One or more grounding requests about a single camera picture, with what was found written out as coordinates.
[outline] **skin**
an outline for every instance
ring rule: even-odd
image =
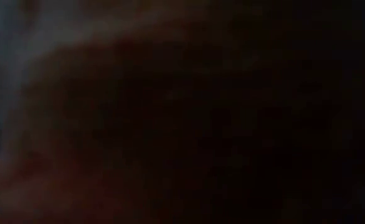
[[[362,37],[333,6],[12,3],[0,29],[0,223],[341,215],[325,210],[355,191],[340,167],[355,157],[342,66],[356,58],[341,53]]]

